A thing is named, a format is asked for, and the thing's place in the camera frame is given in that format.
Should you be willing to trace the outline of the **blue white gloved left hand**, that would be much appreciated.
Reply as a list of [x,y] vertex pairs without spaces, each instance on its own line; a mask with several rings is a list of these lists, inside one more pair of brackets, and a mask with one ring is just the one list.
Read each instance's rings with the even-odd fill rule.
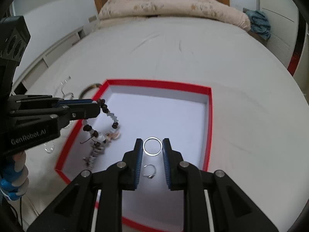
[[20,199],[28,190],[26,153],[20,152],[1,161],[1,193],[7,200]]

